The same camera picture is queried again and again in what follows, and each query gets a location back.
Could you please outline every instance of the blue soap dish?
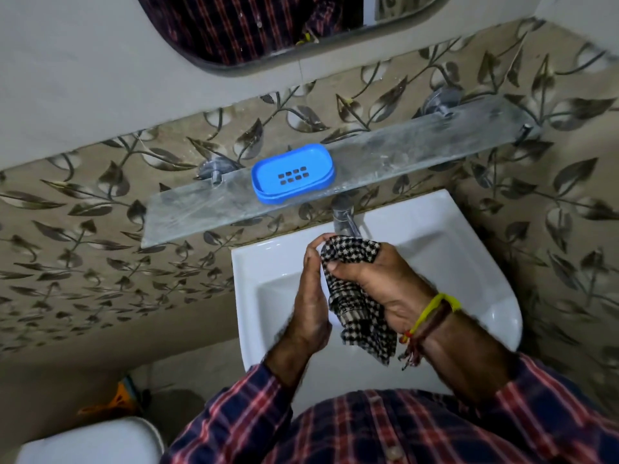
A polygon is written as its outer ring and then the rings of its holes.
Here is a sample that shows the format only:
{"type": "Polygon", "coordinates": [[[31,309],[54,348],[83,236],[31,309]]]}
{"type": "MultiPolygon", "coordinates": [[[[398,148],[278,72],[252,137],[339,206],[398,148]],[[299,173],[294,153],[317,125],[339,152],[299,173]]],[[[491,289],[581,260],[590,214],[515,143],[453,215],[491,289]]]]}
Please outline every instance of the blue soap dish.
{"type": "Polygon", "coordinates": [[[327,148],[318,144],[263,159],[251,169],[251,183],[258,200],[271,205],[324,189],[335,178],[331,155],[327,148]]]}

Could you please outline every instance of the chrome faucet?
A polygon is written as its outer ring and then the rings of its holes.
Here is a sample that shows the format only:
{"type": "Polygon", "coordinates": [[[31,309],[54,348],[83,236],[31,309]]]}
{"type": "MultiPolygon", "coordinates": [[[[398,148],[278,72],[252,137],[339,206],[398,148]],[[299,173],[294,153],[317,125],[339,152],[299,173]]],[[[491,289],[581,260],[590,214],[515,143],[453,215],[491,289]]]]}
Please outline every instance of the chrome faucet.
{"type": "Polygon", "coordinates": [[[331,201],[331,209],[333,210],[333,225],[336,228],[336,234],[361,237],[359,227],[353,219],[355,204],[352,198],[345,194],[336,195],[331,201]]]}

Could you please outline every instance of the shirt sleeve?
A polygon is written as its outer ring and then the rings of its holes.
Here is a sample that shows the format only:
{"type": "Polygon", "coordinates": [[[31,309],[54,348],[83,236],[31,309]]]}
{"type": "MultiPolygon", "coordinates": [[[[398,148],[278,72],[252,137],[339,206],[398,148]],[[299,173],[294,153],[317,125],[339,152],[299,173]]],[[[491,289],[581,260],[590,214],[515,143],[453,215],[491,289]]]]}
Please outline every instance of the shirt sleeve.
{"type": "Polygon", "coordinates": [[[515,379],[477,412],[485,429],[545,461],[605,463],[619,456],[619,426],[573,382],[525,355],[515,379]]]}
{"type": "Polygon", "coordinates": [[[314,11],[303,27],[312,37],[328,37],[342,29],[343,0],[313,0],[314,11]]]}
{"type": "Polygon", "coordinates": [[[160,464],[260,462],[290,424],[290,397],[263,364],[207,402],[160,464]]]}

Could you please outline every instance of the white sink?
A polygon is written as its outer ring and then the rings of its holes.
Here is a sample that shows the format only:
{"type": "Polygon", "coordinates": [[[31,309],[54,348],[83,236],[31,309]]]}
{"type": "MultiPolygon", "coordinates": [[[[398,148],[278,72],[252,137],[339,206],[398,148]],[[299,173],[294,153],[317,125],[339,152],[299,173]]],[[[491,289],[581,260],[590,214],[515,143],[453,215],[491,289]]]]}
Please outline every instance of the white sink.
{"type": "MultiPolygon", "coordinates": [[[[394,244],[417,272],[456,296],[510,350],[518,347],[522,316],[514,292],[446,190],[368,211],[355,221],[363,237],[394,244]]],[[[263,359],[292,313],[307,244],[333,230],[333,223],[326,223],[232,250],[245,369],[263,359]]],[[[426,361],[402,371],[397,358],[385,367],[361,348],[343,345],[341,325],[334,315],[331,319],[329,344],[309,362],[293,402],[295,414],[352,390],[451,393],[426,361]]],[[[404,348],[398,344],[396,355],[404,348]]]]}

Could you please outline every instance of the black and white checkered cloth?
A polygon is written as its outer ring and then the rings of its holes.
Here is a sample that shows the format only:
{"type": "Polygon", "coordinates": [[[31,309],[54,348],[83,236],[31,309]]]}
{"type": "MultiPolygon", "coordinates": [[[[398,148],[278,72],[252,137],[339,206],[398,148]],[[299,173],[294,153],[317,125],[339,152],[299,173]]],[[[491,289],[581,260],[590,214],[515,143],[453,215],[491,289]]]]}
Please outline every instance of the black and white checkered cloth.
{"type": "Polygon", "coordinates": [[[385,321],[384,307],[375,302],[356,283],[331,275],[327,263],[374,262],[381,245],[360,237],[334,236],[324,244],[322,267],[329,286],[329,309],[344,326],[342,341],[359,345],[381,363],[388,365],[396,354],[397,334],[385,321]]]}

